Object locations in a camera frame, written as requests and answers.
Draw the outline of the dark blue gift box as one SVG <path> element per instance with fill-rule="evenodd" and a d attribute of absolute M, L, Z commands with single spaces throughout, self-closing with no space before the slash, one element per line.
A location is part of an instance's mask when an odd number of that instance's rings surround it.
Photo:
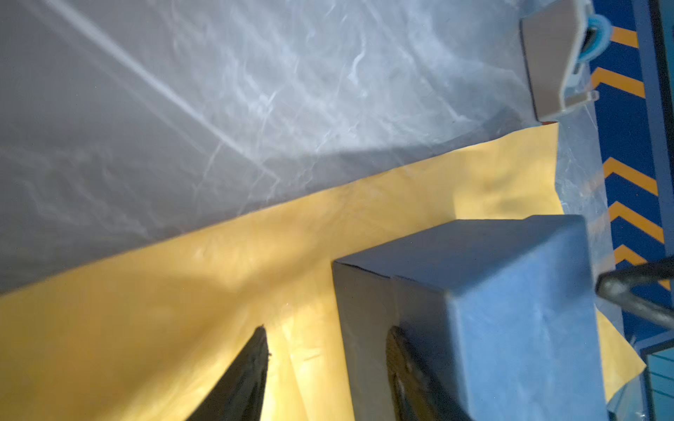
<path fill-rule="evenodd" d="M 333 262 L 359 420 L 395 419 L 399 328 L 471 420 L 605 420 L 586 223 L 579 215 L 456 220 Z"/>

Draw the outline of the yellow wrapping paper sheet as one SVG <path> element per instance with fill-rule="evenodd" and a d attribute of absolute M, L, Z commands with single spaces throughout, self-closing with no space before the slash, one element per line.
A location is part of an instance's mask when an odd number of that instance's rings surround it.
<path fill-rule="evenodd" d="M 1 298 L 4 420 L 184 420 L 253 334 L 265 420 L 351 420 L 332 263 L 457 219 L 559 215 L 557 125 L 121 254 Z"/>

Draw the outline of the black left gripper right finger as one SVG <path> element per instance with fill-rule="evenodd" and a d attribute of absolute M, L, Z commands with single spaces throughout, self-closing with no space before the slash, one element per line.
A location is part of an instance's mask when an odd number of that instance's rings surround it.
<path fill-rule="evenodd" d="M 389 329 L 385 353 L 394 414 L 398 421 L 469 419 L 400 327 Z"/>

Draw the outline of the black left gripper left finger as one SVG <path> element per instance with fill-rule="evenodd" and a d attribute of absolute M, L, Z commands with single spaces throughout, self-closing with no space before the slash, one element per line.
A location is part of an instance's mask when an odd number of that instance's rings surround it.
<path fill-rule="evenodd" d="M 267 333 L 258 326 L 205 399 L 193 420 L 260 420 L 269 369 Z"/>

